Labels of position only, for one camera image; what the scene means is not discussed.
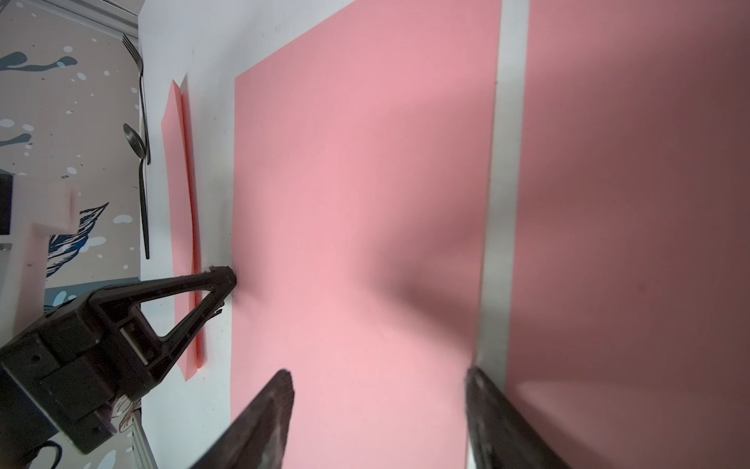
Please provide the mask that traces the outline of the black fork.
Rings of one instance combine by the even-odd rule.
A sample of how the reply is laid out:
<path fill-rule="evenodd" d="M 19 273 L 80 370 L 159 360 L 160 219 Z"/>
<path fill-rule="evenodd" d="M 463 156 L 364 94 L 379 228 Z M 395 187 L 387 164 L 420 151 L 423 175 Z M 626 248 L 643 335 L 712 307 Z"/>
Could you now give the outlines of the black fork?
<path fill-rule="evenodd" d="M 138 71 L 139 71 L 139 97 L 140 97 L 140 110 L 142 113 L 143 121 L 143 138 L 146 146 L 146 164 L 152 163 L 152 155 L 150 154 L 150 133 L 148 132 L 148 113 L 146 112 L 146 96 L 144 88 L 144 60 L 138 50 L 138 48 L 130 40 L 126 34 L 122 35 L 121 41 L 134 60 Z"/>

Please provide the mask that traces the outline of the black ladle spoon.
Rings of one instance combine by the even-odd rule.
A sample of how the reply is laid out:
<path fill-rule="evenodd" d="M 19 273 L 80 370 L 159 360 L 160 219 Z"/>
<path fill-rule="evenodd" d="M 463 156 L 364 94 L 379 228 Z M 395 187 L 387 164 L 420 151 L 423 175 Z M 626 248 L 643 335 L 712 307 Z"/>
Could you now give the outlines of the black ladle spoon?
<path fill-rule="evenodd" d="M 140 135 L 129 124 L 124 123 L 122 127 L 126 141 L 139 159 L 139 199 L 142 235 L 144 241 L 144 254 L 146 260 L 150 260 L 150 226 L 148 226 L 148 201 L 146 200 L 145 177 L 146 145 Z"/>

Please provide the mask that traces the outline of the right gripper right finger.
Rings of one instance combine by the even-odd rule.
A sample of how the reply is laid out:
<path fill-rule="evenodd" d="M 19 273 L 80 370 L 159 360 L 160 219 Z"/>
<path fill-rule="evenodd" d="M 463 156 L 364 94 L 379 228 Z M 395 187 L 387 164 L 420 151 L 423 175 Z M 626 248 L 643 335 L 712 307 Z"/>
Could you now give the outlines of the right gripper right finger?
<path fill-rule="evenodd" d="M 479 367 L 467 371 L 465 394 L 476 467 L 570 469 Z"/>

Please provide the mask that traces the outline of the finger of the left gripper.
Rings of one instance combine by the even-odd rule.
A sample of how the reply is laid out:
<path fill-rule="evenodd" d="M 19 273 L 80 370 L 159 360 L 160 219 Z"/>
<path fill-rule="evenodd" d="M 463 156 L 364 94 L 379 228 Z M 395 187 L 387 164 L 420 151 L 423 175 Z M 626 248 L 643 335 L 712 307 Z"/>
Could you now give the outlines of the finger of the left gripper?
<path fill-rule="evenodd" d="M 156 301 L 184 293 L 205 292 L 206 296 L 191 310 L 216 311 L 236 286 L 236 274 L 230 267 L 212 267 L 200 274 L 152 279 L 132 285 L 107 287 L 92 293 L 87 302 L 105 310 L 129 308 L 132 304 Z"/>
<path fill-rule="evenodd" d="M 216 311 L 191 310 L 206 296 L 205 292 L 184 293 L 173 297 L 146 302 L 146 370 L 148 387 L 156 387 L 173 367 L 181 369 L 185 380 L 195 375 L 202 363 L 195 340 L 201 328 L 220 313 Z M 150 319 L 159 315 L 177 312 L 176 324 L 169 331 L 156 331 Z"/>

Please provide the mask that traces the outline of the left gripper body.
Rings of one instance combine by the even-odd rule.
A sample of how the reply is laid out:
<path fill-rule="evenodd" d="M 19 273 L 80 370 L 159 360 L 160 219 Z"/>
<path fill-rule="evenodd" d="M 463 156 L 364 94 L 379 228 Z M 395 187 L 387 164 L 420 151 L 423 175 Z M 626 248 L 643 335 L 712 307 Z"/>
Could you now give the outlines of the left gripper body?
<path fill-rule="evenodd" d="M 158 383 L 158 336 L 129 298 L 95 292 L 1 350 L 1 453 L 37 455 L 62 433 L 80 453 L 114 436 L 113 407 Z"/>

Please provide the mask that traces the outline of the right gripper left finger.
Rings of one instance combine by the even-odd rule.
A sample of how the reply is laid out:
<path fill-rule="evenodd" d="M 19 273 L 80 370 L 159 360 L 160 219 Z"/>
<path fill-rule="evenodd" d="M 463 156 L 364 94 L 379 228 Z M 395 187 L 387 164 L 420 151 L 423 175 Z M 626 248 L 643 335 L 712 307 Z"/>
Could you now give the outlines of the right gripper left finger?
<path fill-rule="evenodd" d="M 281 468 L 294 400 L 292 375 L 281 369 L 193 469 Z"/>

